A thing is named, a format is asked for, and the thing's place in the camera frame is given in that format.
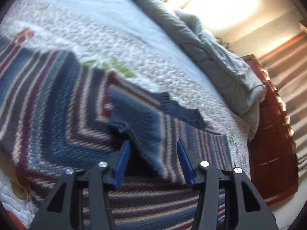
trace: gray comforter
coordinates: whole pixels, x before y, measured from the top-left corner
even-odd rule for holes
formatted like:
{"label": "gray comforter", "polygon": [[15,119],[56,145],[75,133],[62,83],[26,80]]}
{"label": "gray comforter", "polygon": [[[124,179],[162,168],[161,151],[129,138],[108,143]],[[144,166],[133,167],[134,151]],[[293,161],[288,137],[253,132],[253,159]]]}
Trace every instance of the gray comforter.
{"label": "gray comforter", "polygon": [[160,0],[133,0],[201,68],[229,108],[249,123],[252,139],[259,125],[259,102],[266,88],[243,59],[218,44],[200,20],[169,12]]}

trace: silver screw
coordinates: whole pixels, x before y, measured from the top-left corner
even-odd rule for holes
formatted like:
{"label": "silver screw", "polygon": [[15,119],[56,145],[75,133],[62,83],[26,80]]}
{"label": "silver screw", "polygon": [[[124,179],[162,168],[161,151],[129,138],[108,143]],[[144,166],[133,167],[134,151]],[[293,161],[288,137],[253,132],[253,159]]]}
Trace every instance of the silver screw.
{"label": "silver screw", "polygon": [[207,161],[201,161],[200,165],[203,166],[203,167],[208,167],[210,165],[210,163],[207,162]]}
{"label": "silver screw", "polygon": [[100,168],[104,168],[104,167],[108,166],[108,163],[107,163],[107,162],[100,162],[100,163],[98,164],[98,166],[99,166]]}
{"label": "silver screw", "polygon": [[241,174],[243,172],[243,170],[239,167],[235,167],[234,169],[234,172],[236,172],[237,174]]}
{"label": "silver screw", "polygon": [[72,173],[74,173],[74,170],[70,168],[70,169],[65,170],[65,173],[67,175],[71,175]]}

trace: mattress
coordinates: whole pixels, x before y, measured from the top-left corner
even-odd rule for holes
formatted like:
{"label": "mattress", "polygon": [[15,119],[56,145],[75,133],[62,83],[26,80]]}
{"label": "mattress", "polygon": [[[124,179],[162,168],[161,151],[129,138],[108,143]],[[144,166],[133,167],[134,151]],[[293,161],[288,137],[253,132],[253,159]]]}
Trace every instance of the mattress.
{"label": "mattress", "polygon": [[[72,50],[84,65],[115,70],[149,91],[168,92],[184,107],[199,108],[209,125],[228,136],[232,165],[250,175],[248,124],[227,107],[206,75],[133,1],[16,0],[0,25],[0,34],[41,51]],[[16,199],[9,192],[6,196]],[[29,223],[33,211],[27,212]],[[18,211],[16,216],[24,217]]]}

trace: brown wooden furniture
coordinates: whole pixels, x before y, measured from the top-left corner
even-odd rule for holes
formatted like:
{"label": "brown wooden furniture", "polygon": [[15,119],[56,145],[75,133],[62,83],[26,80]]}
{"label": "brown wooden furniture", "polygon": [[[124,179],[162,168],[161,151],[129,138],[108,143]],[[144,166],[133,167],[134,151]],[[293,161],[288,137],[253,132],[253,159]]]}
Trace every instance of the brown wooden furniture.
{"label": "brown wooden furniture", "polygon": [[254,55],[244,56],[257,77],[267,87],[260,103],[260,124],[248,144],[251,180],[267,205],[279,202],[298,189],[296,145],[288,116],[277,89]]}

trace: knitted sweater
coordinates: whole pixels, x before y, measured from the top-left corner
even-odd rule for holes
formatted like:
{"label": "knitted sweater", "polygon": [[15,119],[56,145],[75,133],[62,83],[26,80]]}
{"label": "knitted sweater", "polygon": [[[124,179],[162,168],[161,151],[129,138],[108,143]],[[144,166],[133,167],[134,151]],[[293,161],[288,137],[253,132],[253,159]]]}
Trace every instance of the knitted sweater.
{"label": "knitted sweater", "polygon": [[109,193],[117,228],[187,229],[198,192],[183,185],[179,138],[231,169],[227,137],[207,128],[198,110],[81,66],[71,52],[40,53],[0,38],[0,149],[31,181],[36,205],[65,169],[87,170],[129,139],[126,179]]}

